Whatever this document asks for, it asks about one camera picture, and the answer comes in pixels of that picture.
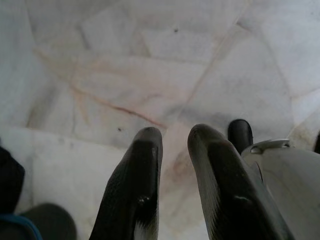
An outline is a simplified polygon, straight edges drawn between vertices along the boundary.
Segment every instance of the black rubber shoe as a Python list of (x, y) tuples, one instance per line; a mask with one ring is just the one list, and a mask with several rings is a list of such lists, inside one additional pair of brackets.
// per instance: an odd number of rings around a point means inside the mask
[(318, 133), (318, 137), (316, 138), (316, 142), (314, 145), (314, 152), (320, 154), (320, 132)]
[(254, 142), (250, 124), (243, 119), (233, 120), (228, 127), (228, 140), (241, 154), (243, 150)]

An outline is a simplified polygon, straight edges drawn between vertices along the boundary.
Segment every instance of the black object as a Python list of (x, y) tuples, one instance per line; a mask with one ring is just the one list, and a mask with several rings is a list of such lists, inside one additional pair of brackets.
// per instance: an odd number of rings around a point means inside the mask
[(147, 127), (135, 136), (110, 177), (90, 240), (156, 240), (162, 136)]
[(196, 125), (188, 149), (211, 240), (294, 239), (261, 178), (222, 134)]
[(253, 144), (253, 134), (249, 123), (243, 119), (233, 120), (228, 127), (228, 140), (238, 153)]
[(11, 214), (18, 203), (25, 169), (0, 146), (0, 214)]
[(314, 152), (317, 154), (320, 154), (320, 132), (318, 133), (318, 136), (316, 138), (316, 142), (314, 145)]
[[(40, 231), (43, 240), (76, 240), (76, 226), (71, 216), (54, 204), (42, 204), (22, 214)], [(25, 226), (0, 221), (1, 240), (35, 240)]]

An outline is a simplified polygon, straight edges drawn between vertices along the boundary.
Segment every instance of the floor tile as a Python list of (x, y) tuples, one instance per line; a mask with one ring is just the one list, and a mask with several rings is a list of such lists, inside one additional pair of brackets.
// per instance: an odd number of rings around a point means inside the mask
[(33, 207), (33, 159), (35, 157), (33, 134), (26, 128), (0, 126), (0, 145), (25, 170), (22, 192), (15, 212), (22, 213)]
[(179, 240), (208, 238), (196, 172), (187, 148), (190, 129), (176, 121), (163, 136), (160, 225)]
[(41, 58), (61, 86), (50, 101), (39, 102), (28, 126), (120, 147), (143, 127), (164, 131), (173, 123), (205, 70), (202, 64), (90, 52), (62, 65), (56, 56)]
[(268, 46), (294, 98), (320, 88), (319, 9), (314, 0), (256, 0), (238, 21)]
[(42, 132), (34, 132), (34, 149), (34, 204), (63, 207), (78, 239), (89, 239), (107, 181), (125, 150)]
[(116, 0), (26, 0), (31, 28), (37, 43), (73, 28)]
[(41, 53), (50, 54), (51, 57), (57, 58), (58, 62), (56, 64), (63, 66), (67, 61), (70, 61), (70, 59), (75, 58), (88, 49), (88, 43), (85, 41), (80, 28), (73, 27), (61, 31), (56, 37), (37, 44), (35, 54), (38, 57), (42, 57), (43, 61), (46, 61), (46, 59), (45, 55), (41, 55)]
[(79, 30), (90, 50), (125, 56), (149, 55), (137, 21), (123, 2), (93, 15), (81, 23)]
[(24, 1), (0, 3), (0, 123), (24, 126), (48, 76), (35, 46)]
[(289, 139), (295, 147), (313, 151), (320, 131), (319, 119), (320, 108), (291, 131)]
[(320, 89), (292, 98), (292, 113), (295, 126), (300, 125), (320, 107)]
[(268, 47), (234, 26), (180, 119), (225, 133), (238, 118), (249, 121), (255, 142), (285, 138), (293, 128), (288, 87)]
[(208, 63), (245, 0), (130, 0), (152, 57)]

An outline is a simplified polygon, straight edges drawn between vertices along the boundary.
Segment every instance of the black boot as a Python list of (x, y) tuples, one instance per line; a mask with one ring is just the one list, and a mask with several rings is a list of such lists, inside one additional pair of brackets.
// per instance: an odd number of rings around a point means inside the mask
[(253, 135), (249, 123), (243, 119), (233, 120), (228, 127), (228, 140), (239, 154), (253, 144)]
[(316, 142), (314, 145), (314, 152), (320, 154), (320, 132), (318, 133), (318, 137), (316, 138)]

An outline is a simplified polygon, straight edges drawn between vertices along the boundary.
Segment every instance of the marble floor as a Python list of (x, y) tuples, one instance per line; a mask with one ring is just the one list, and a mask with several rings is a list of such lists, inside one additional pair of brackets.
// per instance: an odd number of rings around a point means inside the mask
[(143, 127), (163, 136), (159, 240), (208, 239), (194, 124), (243, 118), (255, 142), (307, 150), (320, 130), (318, 1), (2, 0), (0, 33), (1, 144), (27, 172), (17, 211), (59, 204), (80, 240)]

